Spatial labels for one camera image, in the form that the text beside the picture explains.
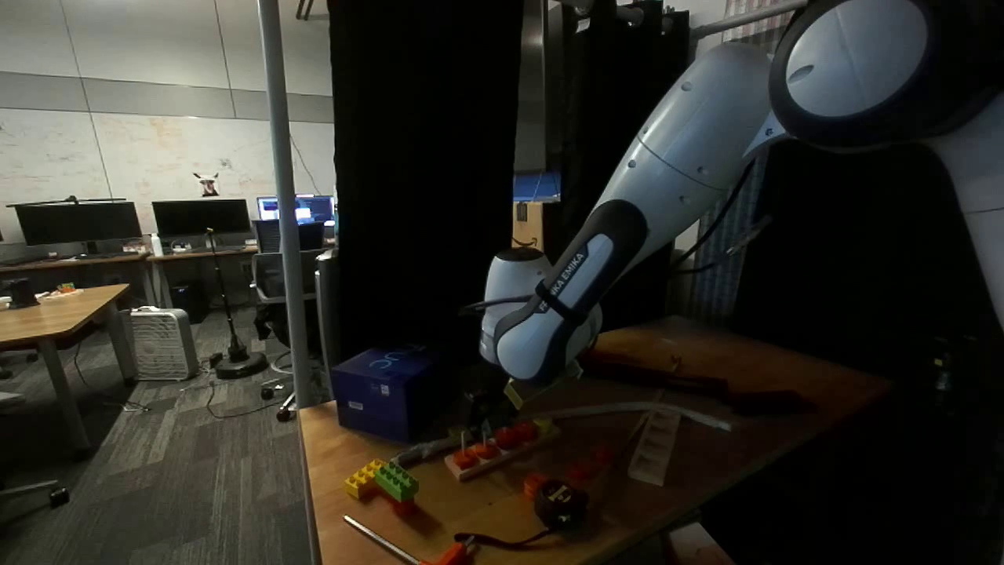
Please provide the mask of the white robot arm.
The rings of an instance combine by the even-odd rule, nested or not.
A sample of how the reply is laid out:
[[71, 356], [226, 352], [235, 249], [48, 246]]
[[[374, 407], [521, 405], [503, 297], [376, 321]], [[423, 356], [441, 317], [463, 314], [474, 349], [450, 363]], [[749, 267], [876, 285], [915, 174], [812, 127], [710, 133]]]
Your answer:
[[1000, 0], [809, 0], [775, 50], [717, 45], [686, 64], [565, 251], [485, 307], [481, 357], [512, 379], [565, 374], [608, 289], [778, 142], [934, 152], [1004, 317]]

